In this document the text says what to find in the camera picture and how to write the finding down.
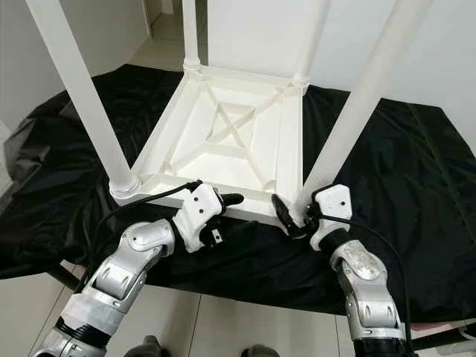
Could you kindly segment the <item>white plastic children table top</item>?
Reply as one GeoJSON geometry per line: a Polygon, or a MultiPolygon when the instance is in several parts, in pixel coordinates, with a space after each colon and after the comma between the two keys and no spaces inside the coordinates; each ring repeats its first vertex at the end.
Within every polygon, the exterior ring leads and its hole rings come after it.
{"type": "Polygon", "coordinates": [[[278,227],[272,198],[292,203],[303,186],[303,83],[290,77],[200,65],[163,71],[163,112],[147,133],[125,190],[128,204],[188,181],[244,201],[225,216],[278,227]]]}

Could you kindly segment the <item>grey left robot foot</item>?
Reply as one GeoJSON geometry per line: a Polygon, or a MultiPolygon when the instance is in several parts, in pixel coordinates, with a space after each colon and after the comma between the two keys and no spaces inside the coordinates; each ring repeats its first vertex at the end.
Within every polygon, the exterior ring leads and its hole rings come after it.
{"type": "Polygon", "coordinates": [[[170,351],[160,345],[155,335],[146,335],[143,342],[130,348],[125,357],[170,357],[170,351]]]}

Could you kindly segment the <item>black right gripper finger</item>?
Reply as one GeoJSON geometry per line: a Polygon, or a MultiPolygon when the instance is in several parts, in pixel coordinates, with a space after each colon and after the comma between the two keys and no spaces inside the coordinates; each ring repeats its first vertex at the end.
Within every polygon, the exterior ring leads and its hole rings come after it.
{"type": "Polygon", "coordinates": [[[302,237],[302,228],[295,223],[295,218],[290,214],[288,205],[283,203],[283,200],[278,194],[271,195],[271,203],[285,234],[288,235],[290,239],[300,239],[302,237]]]}

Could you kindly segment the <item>pink seat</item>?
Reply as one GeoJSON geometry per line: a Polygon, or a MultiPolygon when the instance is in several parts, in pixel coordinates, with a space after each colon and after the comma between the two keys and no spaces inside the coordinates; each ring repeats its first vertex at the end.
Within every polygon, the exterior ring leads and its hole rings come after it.
{"type": "Polygon", "coordinates": [[[439,323],[414,323],[411,324],[411,331],[412,335],[414,336],[431,335],[440,331],[458,329],[458,327],[462,327],[466,324],[471,324],[474,322],[476,322],[476,318],[462,321],[448,321],[439,323]]]}

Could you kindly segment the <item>grey right robot foot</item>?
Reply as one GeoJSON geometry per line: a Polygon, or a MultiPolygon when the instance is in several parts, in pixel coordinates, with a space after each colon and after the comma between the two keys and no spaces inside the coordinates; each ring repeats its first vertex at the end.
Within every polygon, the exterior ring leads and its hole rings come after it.
{"type": "Polygon", "coordinates": [[[280,357],[280,354],[264,344],[253,344],[253,346],[245,348],[240,357],[280,357]]]}

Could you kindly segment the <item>black metal table leg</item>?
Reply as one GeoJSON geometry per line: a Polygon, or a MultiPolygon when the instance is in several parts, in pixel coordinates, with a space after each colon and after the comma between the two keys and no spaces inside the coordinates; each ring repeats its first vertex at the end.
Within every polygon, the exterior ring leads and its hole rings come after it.
{"type": "Polygon", "coordinates": [[[49,268],[45,273],[68,289],[75,289],[80,283],[80,279],[69,271],[69,269],[65,268],[65,266],[52,266],[52,268],[49,268]]]}
{"type": "Polygon", "coordinates": [[[412,350],[426,350],[426,348],[449,347],[452,344],[476,342],[476,335],[469,334],[464,329],[455,329],[438,332],[432,335],[414,338],[411,341],[412,350]]]}

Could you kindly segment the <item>white plastic table leg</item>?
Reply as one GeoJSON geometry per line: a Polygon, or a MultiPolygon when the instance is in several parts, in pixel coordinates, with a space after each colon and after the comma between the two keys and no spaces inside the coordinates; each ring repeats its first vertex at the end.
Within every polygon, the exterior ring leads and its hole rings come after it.
{"type": "Polygon", "coordinates": [[[290,205],[292,212],[303,213],[312,201],[312,194],[332,184],[340,173],[433,3],[434,0],[395,1],[355,88],[348,95],[305,184],[290,205]]]}
{"type": "Polygon", "coordinates": [[[26,4],[106,171],[110,194],[116,200],[129,199],[138,190],[139,180],[123,156],[60,0],[26,0],[26,4]]]}
{"type": "Polygon", "coordinates": [[[309,85],[309,74],[324,24],[326,24],[330,2],[331,0],[309,0],[305,27],[303,27],[305,37],[295,60],[295,71],[292,72],[292,84],[298,88],[309,85]]]}
{"type": "Polygon", "coordinates": [[[198,71],[199,58],[198,22],[195,0],[181,0],[181,20],[183,21],[184,71],[198,71]]]}

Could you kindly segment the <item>grey robot foot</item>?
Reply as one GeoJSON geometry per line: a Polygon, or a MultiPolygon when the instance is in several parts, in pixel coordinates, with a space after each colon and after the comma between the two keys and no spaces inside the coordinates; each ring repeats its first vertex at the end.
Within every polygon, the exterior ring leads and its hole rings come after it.
{"type": "Polygon", "coordinates": [[[280,354],[264,344],[253,344],[253,346],[245,348],[240,357],[280,357],[280,354]]]}
{"type": "Polygon", "coordinates": [[[160,345],[155,335],[146,335],[143,342],[130,348],[125,357],[170,357],[170,351],[160,345]]]}

